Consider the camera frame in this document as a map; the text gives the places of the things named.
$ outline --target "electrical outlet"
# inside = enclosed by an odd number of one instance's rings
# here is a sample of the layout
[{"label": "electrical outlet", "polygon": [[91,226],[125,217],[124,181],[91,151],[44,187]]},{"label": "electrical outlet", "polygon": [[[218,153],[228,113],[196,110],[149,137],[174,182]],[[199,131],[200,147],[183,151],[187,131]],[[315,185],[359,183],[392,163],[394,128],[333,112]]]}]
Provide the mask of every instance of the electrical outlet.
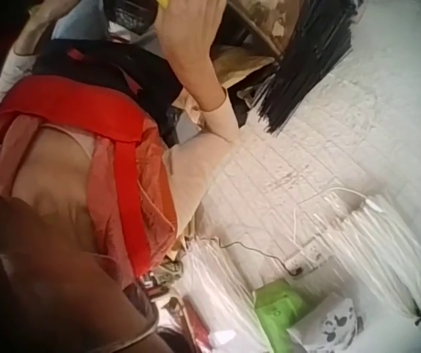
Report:
[{"label": "electrical outlet", "polygon": [[310,239],[291,258],[285,261],[286,269],[295,278],[301,278],[320,267],[329,257],[318,237]]}]

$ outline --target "raised arm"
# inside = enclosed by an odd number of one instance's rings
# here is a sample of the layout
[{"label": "raised arm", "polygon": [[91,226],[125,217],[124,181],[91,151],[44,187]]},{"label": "raised arm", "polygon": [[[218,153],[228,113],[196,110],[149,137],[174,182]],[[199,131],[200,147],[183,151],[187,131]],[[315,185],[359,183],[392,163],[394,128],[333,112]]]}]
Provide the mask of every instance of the raised arm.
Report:
[{"label": "raised arm", "polygon": [[178,234],[204,197],[213,172],[238,138],[238,124],[210,60],[226,0],[172,0],[156,18],[163,53],[204,113],[205,128],[163,156],[178,216]]}]

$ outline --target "black hanging strings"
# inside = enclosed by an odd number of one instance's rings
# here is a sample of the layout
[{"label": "black hanging strings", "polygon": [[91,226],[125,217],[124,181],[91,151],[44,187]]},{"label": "black hanging strings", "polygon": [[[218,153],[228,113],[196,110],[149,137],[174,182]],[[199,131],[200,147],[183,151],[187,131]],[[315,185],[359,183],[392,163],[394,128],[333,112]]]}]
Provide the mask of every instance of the black hanging strings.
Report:
[{"label": "black hanging strings", "polygon": [[350,50],[354,0],[305,0],[274,77],[259,92],[269,133],[279,131],[306,94]]}]

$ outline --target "green bag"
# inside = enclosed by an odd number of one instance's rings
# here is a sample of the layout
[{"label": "green bag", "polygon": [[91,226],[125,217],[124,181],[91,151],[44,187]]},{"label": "green bag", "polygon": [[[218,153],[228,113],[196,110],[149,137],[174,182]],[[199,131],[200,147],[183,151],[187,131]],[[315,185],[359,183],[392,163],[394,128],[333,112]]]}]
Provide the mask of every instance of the green bag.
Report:
[{"label": "green bag", "polygon": [[274,353],[293,352],[287,329],[308,313],[308,305],[284,279],[254,292],[254,310]]}]

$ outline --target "black cable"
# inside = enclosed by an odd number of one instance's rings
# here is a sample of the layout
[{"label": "black cable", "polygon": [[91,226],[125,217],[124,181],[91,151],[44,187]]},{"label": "black cable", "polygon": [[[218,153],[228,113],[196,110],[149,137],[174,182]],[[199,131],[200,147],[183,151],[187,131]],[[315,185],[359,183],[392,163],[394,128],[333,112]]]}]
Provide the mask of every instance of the black cable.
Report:
[{"label": "black cable", "polygon": [[255,249],[255,248],[251,248],[251,247],[249,247],[249,246],[246,246],[245,244],[243,244],[242,242],[240,242],[240,241],[234,241],[234,242],[232,242],[232,243],[230,243],[230,244],[226,244],[226,245],[222,245],[222,240],[221,239],[218,239],[218,246],[221,248],[221,249],[227,249],[227,248],[229,248],[230,246],[233,246],[233,245],[240,245],[241,247],[243,247],[243,248],[245,248],[246,250],[250,250],[250,251],[252,251],[252,252],[257,252],[258,254],[260,254],[260,255],[262,255],[262,256],[264,256],[264,257],[269,257],[270,259],[274,259],[274,260],[276,260],[277,262],[278,262],[278,264],[291,276],[291,277],[298,277],[298,276],[300,276],[301,275],[301,273],[303,272],[303,269],[301,268],[301,267],[299,267],[299,268],[297,268],[296,270],[295,270],[295,273],[294,272],[292,272],[292,271],[290,271],[286,266],[285,266],[285,264],[284,264],[284,261],[282,261],[280,258],[278,258],[277,256],[275,256],[275,255],[271,255],[271,254],[266,254],[265,252],[262,252],[261,250],[258,250],[258,249]]}]

